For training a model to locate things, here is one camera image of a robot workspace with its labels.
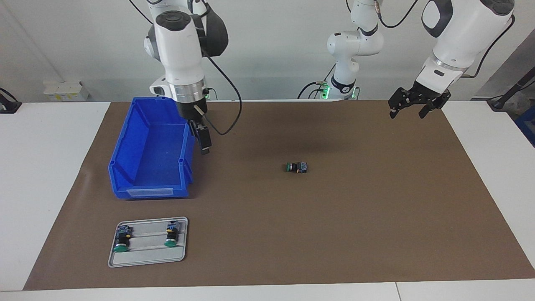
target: green cap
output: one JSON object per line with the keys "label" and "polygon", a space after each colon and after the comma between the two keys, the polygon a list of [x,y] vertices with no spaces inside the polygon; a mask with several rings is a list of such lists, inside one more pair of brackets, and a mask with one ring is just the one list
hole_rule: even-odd
{"label": "green cap", "polygon": [[114,252],[117,252],[117,253],[123,253],[123,252],[126,252],[128,251],[128,248],[126,246],[116,246],[113,248],[113,251]]}
{"label": "green cap", "polygon": [[177,246],[177,242],[174,242],[172,240],[168,240],[165,242],[164,244],[166,247],[176,247]]}

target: white table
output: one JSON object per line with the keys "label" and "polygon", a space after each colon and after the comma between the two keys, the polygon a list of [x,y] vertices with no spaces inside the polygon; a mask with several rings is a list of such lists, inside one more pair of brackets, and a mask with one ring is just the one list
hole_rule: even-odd
{"label": "white table", "polygon": [[[109,103],[26,103],[0,116],[0,300],[535,300],[535,280],[21,290],[71,189]],[[450,102],[449,122],[535,267],[535,148],[505,113]],[[25,226],[32,224],[31,241]]]}

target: blue object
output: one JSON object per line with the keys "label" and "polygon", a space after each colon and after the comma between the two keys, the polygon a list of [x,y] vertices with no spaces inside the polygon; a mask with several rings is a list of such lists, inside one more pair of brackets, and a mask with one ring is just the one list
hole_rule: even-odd
{"label": "blue object", "polygon": [[120,199],[188,196],[195,137],[166,97],[136,97],[108,167]]}
{"label": "blue object", "polygon": [[531,144],[535,146],[535,107],[526,111],[515,120],[515,123]]}

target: small electronic component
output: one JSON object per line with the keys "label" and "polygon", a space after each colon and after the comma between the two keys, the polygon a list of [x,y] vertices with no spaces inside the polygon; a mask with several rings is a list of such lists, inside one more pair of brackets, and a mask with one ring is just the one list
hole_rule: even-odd
{"label": "small electronic component", "polygon": [[117,231],[115,232],[115,247],[113,248],[113,251],[118,253],[128,251],[131,237],[132,227],[122,225],[117,228]]}
{"label": "small electronic component", "polygon": [[177,221],[170,221],[167,225],[167,239],[165,240],[165,246],[167,247],[176,247],[178,240],[178,232],[180,229],[177,229]]}
{"label": "small electronic component", "polygon": [[308,165],[306,162],[286,164],[286,171],[288,172],[294,172],[296,174],[304,174],[307,172],[307,170],[308,170]]}

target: silver tray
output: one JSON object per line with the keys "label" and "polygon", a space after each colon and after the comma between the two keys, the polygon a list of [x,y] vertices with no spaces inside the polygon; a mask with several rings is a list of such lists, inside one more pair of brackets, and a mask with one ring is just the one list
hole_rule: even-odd
{"label": "silver tray", "polygon": [[[177,221],[177,229],[180,225],[176,247],[164,246],[167,238],[167,225],[170,221]],[[120,222],[116,229],[122,225],[132,227],[130,246],[126,252],[114,252],[115,232],[113,233],[108,259],[108,266],[111,268],[176,262],[186,256],[188,219],[185,217]]]}

